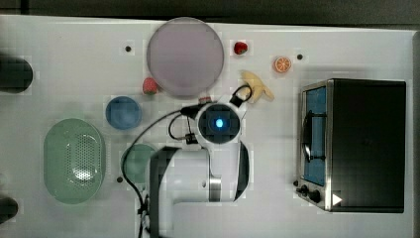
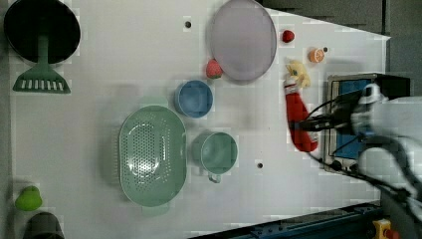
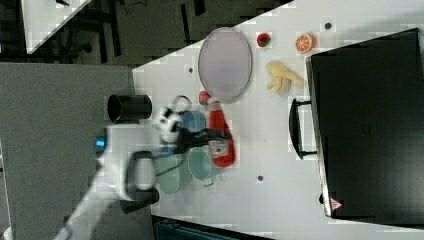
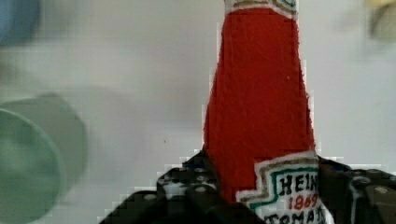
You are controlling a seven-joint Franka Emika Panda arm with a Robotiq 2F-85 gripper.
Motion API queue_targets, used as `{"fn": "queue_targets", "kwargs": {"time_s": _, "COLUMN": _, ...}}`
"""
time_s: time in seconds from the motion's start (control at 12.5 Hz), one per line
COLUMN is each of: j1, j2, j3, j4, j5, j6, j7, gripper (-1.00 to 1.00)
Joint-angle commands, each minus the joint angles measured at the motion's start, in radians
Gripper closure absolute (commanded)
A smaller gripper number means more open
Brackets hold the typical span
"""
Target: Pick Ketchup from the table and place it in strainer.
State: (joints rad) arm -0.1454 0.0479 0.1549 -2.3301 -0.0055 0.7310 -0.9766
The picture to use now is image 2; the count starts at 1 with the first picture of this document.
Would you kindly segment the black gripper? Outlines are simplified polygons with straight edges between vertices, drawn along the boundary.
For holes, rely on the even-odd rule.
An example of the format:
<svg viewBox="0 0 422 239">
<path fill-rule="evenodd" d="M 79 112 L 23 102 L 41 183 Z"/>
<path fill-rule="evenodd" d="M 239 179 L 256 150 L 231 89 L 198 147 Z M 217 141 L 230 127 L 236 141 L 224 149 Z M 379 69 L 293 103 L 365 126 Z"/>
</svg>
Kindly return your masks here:
<svg viewBox="0 0 422 239">
<path fill-rule="evenodd" d="M 354 91 L 337 96 L 332 102 L 331 123 L 327 121 L 290 121 L 289 128 L 304 131 L 321 131 L 334 128 L 351 129 L 351 115 L 357 107 L 362 91 Z"/>
</svg>

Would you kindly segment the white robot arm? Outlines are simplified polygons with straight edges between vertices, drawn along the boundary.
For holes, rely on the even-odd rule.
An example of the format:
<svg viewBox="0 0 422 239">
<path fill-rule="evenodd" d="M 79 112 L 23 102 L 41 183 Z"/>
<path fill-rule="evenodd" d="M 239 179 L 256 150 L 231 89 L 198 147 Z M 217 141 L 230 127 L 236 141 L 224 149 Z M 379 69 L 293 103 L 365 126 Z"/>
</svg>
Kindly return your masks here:
<svg viewBox="0 0 422 239">
<path fill-rule="evenodd" d="M 402 175 L 415 192 L 396 188 L 356 170 L 346 170 L 337 163 L 320 158 L 317 162 L 350 177 L 364 180 L 380 190 L 385 190 L 393 200 L 416 221 L 421 220 L 421 180 L 411 170 L 410 151 L 401 142 L 409 138 L 421 142 L 421 99 L 405 97 L 394 100 L 385 96 L 378 85 L 368 84 L 360 91 L 342 94 L 329 100 L 333 110 L 315 116 L 305 107 L 295 84 L 284 86 L 287 117 L 295 147 L 307 154 L 317 148 L 312 134 L 334 129 L 339 134 L 354 134 L 364 141 L 362 151 L 381 148 L 393 156 Z"/>
</svg>

